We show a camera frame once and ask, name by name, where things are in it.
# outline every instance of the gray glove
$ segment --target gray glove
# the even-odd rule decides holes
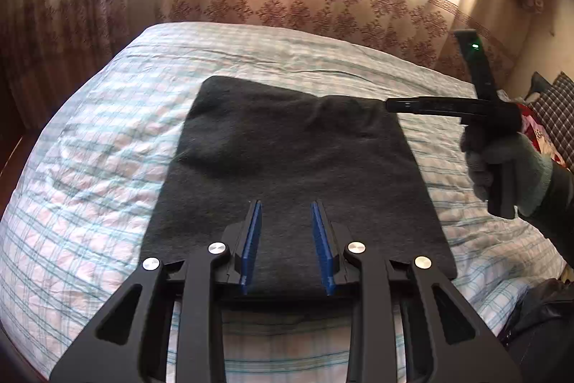
[[[468,126],[460,140],[460,149],[466,154],[469,176],[474,193],[481,200],[489,197],[493,174],[489,165],[509,163],[514,166],[513,187],[502,191],[515,194],[514,205],[524,216],[530,216],[540,206],[552,178],[552,160],[536,151],[526,135],[513,134],[485,146],[484,128]]]

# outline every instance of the red fabric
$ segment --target red fabric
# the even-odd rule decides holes
[[[522,114],[522,133],[529,138],[538,152],[549,155],[559,165],[566,168],[563,157],[556,150],[538,116],[527,106],[518,104],[518,107]]]

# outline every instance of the blue gripper pad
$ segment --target blue gripper pad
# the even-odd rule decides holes
[[[248,286],[253,277],[253,268],[255,267],[255,256],[257,255],[257,247],[259,246],[259,237],[261,234],[261,202],[255,204],[251,223],[249,224],[249,231],[245,239],[245,247],[241,255],[241,279],[239,284],[243,294],[248,293]]]
[[[329,248],[329,241],[327,240],[325,226],[323,225],[317,202],[313,202],[311,205],[311,215],[313,218],[313,239],[315,240],[315,249],[321,270],[321,282],[323,283],[323,287],[325,287],[326,293],[331,296],[335,292],[333,255]]]

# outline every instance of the dark gray cloth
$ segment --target dark gray cloth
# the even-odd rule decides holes
[[[182,136],[143,238],[164,262],[220,240],[263,205],[250,294],[324,296],[311,202],[390,259],[456,266],[397,117],[379,100],[325,96],[210,77]]]

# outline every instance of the bedspread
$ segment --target bedspread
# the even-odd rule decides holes
[[[148,28],[46,126],[0,222],[0,319],[43,375],[136,267],[185,116],[215,74],[317,96],[474,97],[470,84],[304,32],[215,23]],[[455,256],[455,285],[497,333],[518,297],[557,277],[564,261],[535,228],[491,217],[474,196],[457,119],[401,115],[400,123]],[[176,335],[177,313],[168,381]],[[345,381],[346,314],[226,312],[224,335],[230,383]]]

